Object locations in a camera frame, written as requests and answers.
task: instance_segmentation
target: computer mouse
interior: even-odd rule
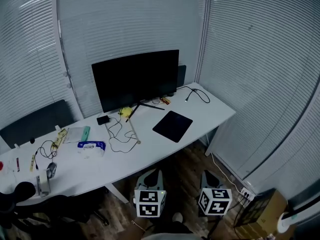
[[[57,170],[57,164],[55,162],[49,163],[47,169],[46,169],[46,176],[48,179],[51,179],[55,176]]]

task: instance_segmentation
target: shoe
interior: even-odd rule
[[[180,212],[176,212],[172,216],[172,222],[180,222],[180,223],[182,223],[183,220],[184,220],[184,217],[182,216],[182,214]]]

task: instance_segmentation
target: black mouse pad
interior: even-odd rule
[[[168,114],[153,127],[153,130],[169,140],[178,143],[192,122],[191,119],[181,114],[169,111]]]

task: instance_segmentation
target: black monitor screen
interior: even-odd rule
[[[177,91],[179,50],[120,57],[92,64],[104,112]]]

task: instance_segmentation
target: monitor stand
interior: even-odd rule
[[[128,119],[127,119],[125,122],[128,122],[128,120],[129,120],[129,119],[132,117],[132,115],[136,112],[136,110],[137,110],[137,108],[139,108],[139,106],[145,106],[145,107],[153,108],[153,109],[157,109],[157,110],[165,110],[164,108],[156,107],[156,106],[151,106],[151,105],[148,105],[148,104],[144,104],[144,103],[142,103],[141,101],[138,101],[138,103],[136,104],[135,109],[132,111],[132,113],[129,115]]]

